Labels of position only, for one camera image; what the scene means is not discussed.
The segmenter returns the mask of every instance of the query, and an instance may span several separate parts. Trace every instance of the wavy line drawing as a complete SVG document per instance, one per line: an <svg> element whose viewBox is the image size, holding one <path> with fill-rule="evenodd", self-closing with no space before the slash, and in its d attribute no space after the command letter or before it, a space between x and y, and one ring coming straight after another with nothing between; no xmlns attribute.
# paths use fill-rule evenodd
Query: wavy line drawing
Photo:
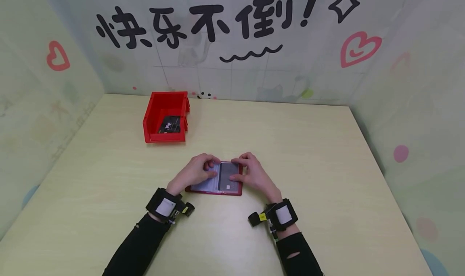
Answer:
<svg viewBox="0 0 465 276"><path fill-rule="evenodd" d="M256 57L256 58L259 58L259 57L262 57L262 56L263 56L265 53L267 53L267 52L269 52L269 53L276 53L276 52L279 52L279 50L281 50L282 47L283 47L282 44L279 45L278 48L276 48L275 50L269 49L268 47L265 47L265 48L263 49L262 53L260 53L260 54L257 54L257 53L255 53L255 52L253 52L253 51L249 51L249 52L247 53L247 55L245 55L244 57L239 57L239 56L237 56L237 55L233 55L233 56L232 56L231 58L229 58L229 59L224 59L223 57L220 56L220 60L223 61L224 63L228 63L228 62L232 62L234 59L237 59L237 60L242 61L242 60L245 60L245 59L249 58L250 56L254 56L254 57Z"/></svg>

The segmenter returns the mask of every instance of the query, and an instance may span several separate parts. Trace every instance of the black sleeve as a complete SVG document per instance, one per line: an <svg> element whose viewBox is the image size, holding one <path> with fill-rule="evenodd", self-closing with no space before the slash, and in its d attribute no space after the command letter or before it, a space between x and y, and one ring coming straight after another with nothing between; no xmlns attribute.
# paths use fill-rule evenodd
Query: black sleeve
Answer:
<svg viewBox="0 0 465 276"><path fill-rule="evenodd" d="M309 275L322 276L323 273L318 265L312 250L307 244L302 233L291 234L276 243L279 257L284 266L287 276ZM300 252L290 259L290 254Z"/></svg>
<svg viewBox="0 0 465 276"><path fill-rule="evenodd" d="M103 276L143 276L168 229L169 225L144 215L116 250Z"/></svg>

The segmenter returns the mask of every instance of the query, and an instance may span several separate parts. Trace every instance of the pink dot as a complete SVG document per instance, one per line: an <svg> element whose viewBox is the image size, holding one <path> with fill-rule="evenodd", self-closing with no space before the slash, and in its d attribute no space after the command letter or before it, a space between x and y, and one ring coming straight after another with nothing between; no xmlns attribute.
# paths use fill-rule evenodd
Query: pink dot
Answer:
<svg viewBox="0 0 465 276"><path fill-rule="evenodd" d="M394 149L394 160L398 163L402 163L407 160L408 157L408 148L406 145L398 145Z"/></svg>
<svg viewBox="0 0 465 276"><path fill-rule="evenodd" d="M434 242L438 239L438 228L431 219L419 217L417 218L416 225L417 231L423 239L429 240L430 242Z"/></svg>

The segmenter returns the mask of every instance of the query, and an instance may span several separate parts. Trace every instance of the black card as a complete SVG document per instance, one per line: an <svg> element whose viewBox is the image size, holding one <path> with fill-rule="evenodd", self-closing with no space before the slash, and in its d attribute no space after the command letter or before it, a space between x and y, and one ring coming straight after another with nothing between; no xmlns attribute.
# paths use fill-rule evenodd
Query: black card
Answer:
<svg viewBox="0 0 465 276"><path fill-rule="evenodd" d="M179 132L181 132L181 117L179 116L166 116L158 130L159 134Z"/></svg>
<svg viewBox="0 0 465 276"><path fill-rule="evenodd" d="M239 184L236 181L230 181L229 176L239 173L239 166L231 162L222 162L220 165L220 180L218 181L218 190L225 192L237 192Z"/></svg>

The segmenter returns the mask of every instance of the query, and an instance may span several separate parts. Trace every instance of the hand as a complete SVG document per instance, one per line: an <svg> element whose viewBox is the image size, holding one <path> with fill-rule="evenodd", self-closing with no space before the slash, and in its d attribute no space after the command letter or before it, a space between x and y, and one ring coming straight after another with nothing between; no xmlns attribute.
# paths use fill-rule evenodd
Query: hand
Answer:
<svg viewBox="0 0 465 276"><path fill-rule="evenodd" d="M246 185L255 188L265 194L270 203L282 202L281 191L271 180L270 176L266 174L260 161L254 154L247 152L239 156L239 158L232 159L231 162L242 164L247 167L247 174L235 174L230 176L230 180L241 181Z"/></svg>
<svg viewBox="0 0 465 276"><path fill-rule="evenodd" d="M221 160L205 153L192 157L189 163L168 183L166 191L177 196L189 185L199 184L208 178L215 177L217 172L207 171L209 167L214 166L214 163L220 164Z"/></svg>

